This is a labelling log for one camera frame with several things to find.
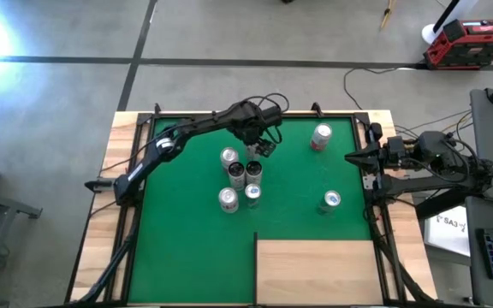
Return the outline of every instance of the concrete floor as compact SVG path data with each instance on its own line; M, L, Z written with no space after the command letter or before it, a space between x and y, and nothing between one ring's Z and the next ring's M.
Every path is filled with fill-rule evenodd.
M148 2L0 0L0 53L132 57ZM159 0L143 57L417 62L427 47L421 27L443 8L398 0L379 32L386 4ZM493 18L493 0L479 1L472 17L482 16ZM7 239L12 253L0 272L0 299L11 307L63 302L92 200L83 182L99 171L128 67L0 63L0 193L45 209L38 221L20 217ZM315 101L353 110L342 89L346 71L140 65L127 110L152 110L156 102L165 110L218 110L275 91L290 98L293 110ZM356 71L347 85L366 109L392 110L395 123L411 127L468 109L469 91L493 87L493 72ZM473 142L470 129L462 135ZM470 295L465 265L430 262L440 299L457 303Z

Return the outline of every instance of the can lid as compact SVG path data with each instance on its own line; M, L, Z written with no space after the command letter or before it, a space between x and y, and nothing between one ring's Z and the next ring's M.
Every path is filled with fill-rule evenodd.
M317 133L323 137L329 137L332 134L332 128L328 124L319 124L317 126Z
M340 197L340 194L335 191L328 191L324 195L324 202L330 206L338 206L340 202L342 201L342 197Z
M260 186L256 184L248 184L245 188L245 194L249 198L259 198L262 194Z
M220 202L232 204L237 200L237 192L233 188L226 187L220 191L218 197L220 198Z
M246 172L250 175L259 175L262 173L262 164L256 161L251 161L246 164Z
M228 167L228 172L232 176L241 176L245 174L245 166L239 162L232 163Z
M222 150L222 158L227 161L233 161L237 159L237 151L234 148L227 147Z

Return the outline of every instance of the black metal frame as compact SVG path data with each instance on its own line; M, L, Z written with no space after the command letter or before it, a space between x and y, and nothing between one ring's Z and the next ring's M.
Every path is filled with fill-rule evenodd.
M306 112L289 112L283 115L283 118L306 118L306 117L316 117L316 118L326 118L326 117L331 117L331 118L344 118L344 119L349 119L351 122L351 126L353 129L353 142L355 144L355 148L359 150L361 148L360 145L360 136L359 136L359 127L358 124L362 124L365 132L368 129L368 126L370 125L369 121L369 116L365 112L352 112L352 113L332 113L332 112L327 112L323 113L321 109L318 107L318 104L313 104L312 106L312 111L306 111ZM136 131L134 134L134 141L133 141L133 149L131 150L132 153L135 153L137 149L139 148L140 144L140 136L142 134L142 127L146 123L146 120L149 120L149 133L148 133L148 139L152 138L154 131L155 131L155 126L157 125L157 120L164 118L164 119L169 119L169 118L184 118L184 117L189 117L193 116L195 113L187 113L187 112L176 112L176 113L164 113L161 114L161 109L159 106L156 104L155 107L155 112L154 113L141 113L139 114L138 121L137 121L137 127ZM359 170L359 175L361 179L361 185L362 183L362 178L364 176L363 172ZM136 205L136 210L135 210L135 215L138 215L138 218L140 220L141 217L141 211L142 211L142 203L140 202L139 204ZM388 282L387 282L387 276L385 273L385 268L383 266L383 257L382 257L382 251L377 247L375 241L374 241L374 236L375 234L372 232L371 229L371 239L372 242L374 243L374 253L375 253L375 259L376 259L376 264L377 264L377 272L378 272L378 279L380 281L380 288L382 292L382 298L383 298L383 304L384 305L397 305L400 307L412 307L412 308L431 308L431 307L442 307L442 308L455 308L455 307L463 307L461 305L445 305L442 303L419 303L419 302L413 302L413 301L407 301L406 297L406 292L404 288L404 283L401 279L401 272L399 270L399 259L398 259L398 254L395 246L395 239L393 236L393 229L391 226L391 221L389 218L389 212L387 210L387 207L382 207L381 208L381 214L382 214L382 219L383 219L383 227L385 231L385 237L387 242L389 243L389 249L392 251L392 259L389 260L393 265L394 265L394 280L395 280L395 287L397 289L397 295L398 299L391 299L389 296L389 287L388 287ZM119 247L119 243L122 241L122 235L123 235L123 229L125 227L125 220L126 220L126 215L127 215L127 209L123 208L120 213L119 213L119 223L117 226L116 230L116 238L114 242L114 248ZM83 239L82 243L84 242L86 232L83 234ZM98 307L116 307L116 306L126 306L128 305L128 295L130 292L130 283L132 280L132 272L133 272L133 263L134 263L134 255L135 255L135 250L136 250L136 241L138 238L138 233L134 235L134 240L132 241L132 245L130 250L128 251L128 257L126 261L126 267L125 267L125 272L124 272L124 277L123 277L123 284L122 284L122 292L121 292L121 297L118 300L112 299L112 289L113 289L113 281L111 284L109 284L106 287L106 296L104 296L104 301L103 302L98 302L96 303L96 306ZM256 245L256 239L257 235L254 235L254 245ZM69 302L70 296L71 296L71 291L73 289L74 285L74 280L75 280L75 271L77 270L77 266L80 260L80 255L81 255L82 247L80 247L80 250L78 252L76 262L75 262L75 268L74 268L74 273L72 274L69 286L68 286L68 293L66 295L66 302ZM255 264L255 269L256 269L256 258L254 256L254 264ZM84 304L77 303L73 304L77 306L83 306ZM253 305L236 305L237 307L251 307L251 306L258 306L257 299L256 299L256 294L254 294L253 297ZM188 306L183 306L183 307L196 307L196 305L188 305ZM333 307L333 308L339 308L339 307L359 307L359 305L303 305L301 307Z

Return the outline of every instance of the green table surface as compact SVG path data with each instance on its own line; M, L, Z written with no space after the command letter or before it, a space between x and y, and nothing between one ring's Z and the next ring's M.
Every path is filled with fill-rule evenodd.
M158 120L156 130L175 120ZM333 136L324 151L309 146L325 122ZM344 160L355 151L349 118L286 118L283 142L263 166L259 207L223 212L218 193L229 187L220 152L245 146L226 130L192 138L146 184L134 258L131 303L252 303L253 233L272 240L369 240L359 170ZM316 207L336 190L342 202L330 216Z

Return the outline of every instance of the wooden table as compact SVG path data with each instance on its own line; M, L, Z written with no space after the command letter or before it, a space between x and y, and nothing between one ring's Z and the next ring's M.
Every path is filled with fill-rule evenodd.
M337 110L326 112L352 114L356 111ZM378 122L382 125L382 140L386 140L388 137L395 136L395 127L393 125L391 114L388 110L367 110L364 112L368 114L371 122ZM140 113L147 112L116 113L111 127L110 138L108 141L108 146L102 168L108 167L114 163L118 163L129 158L131 154L136 122ZM180 113L181 112L163 111L160 113L160 115L177 115ZM184 114L189 115L191 115L192 113L204 112L184 112ZM358 129L359 135L363 136L363 126L359 124ZM146 142L147 131L148 129L143 130L143 134L141 136L142 141L140 142L141 145L142 142ZM362 139L363 138L361 138L361 145L365 146L364 140ZM126 167L126 164L122 164L113 169L102 172L100 176L104 178L115 178L118 175L125 173ZM409 195L403 195L401 196L401 198L411 199ZM112 201L114 201L113 192L97 193L92 203L92 211L95 211L96 209L99 209L100 207ZM83 242L81 243L81 249L78 254L78 261L70 282L70 289L68 290L67 300L77 300L85 295L86 292L90 289L91 285L99 278L100 274L106 268L108 262L110 261L114 238L116 236L116 226L119 216L119 210L120 208L118 206L112 205L109 208L97 213L96 216L93 216L87 223L85 237ZM129 225L132 221L133 213L133 208L128 209L127 224L124 229L125 235L126 232L128 232L129 230ZM436 298L437 293L433 284L431 269L425 254L424 242L421 236L414 208L410 205L397 202L389 206L389 216L395 235L395 242L399 259L401 260L407 271L410 273L412 278L422 287L422 289L431 297ZM359 247L359 249L370 250L371 258L368 258L368 261L373 263L376 262L372 245L362 245ZM366 251L364 254L366 256L370 256L370 252ZM127 257L128 256L126 256L125 259L122 261L116 273L116 283L114 285L112 299L119 299L121 296L123 271L125 268L125 261ZM394 298L396 297L396 292L395 284L393 283L393 272L389 266L389 263L387 261L384 262L386 275L388 277L389 293L391 297ZM381 301L381 295L373 294L372 296L365 296L362 291L363 290L359 288L358 290L353 292L353 296L349 296L347 300L358 300L358 302L349 304L366 303L367 298L371 299L371 302L366 304L381 304L381 302L373 302L373 299L379 299Z

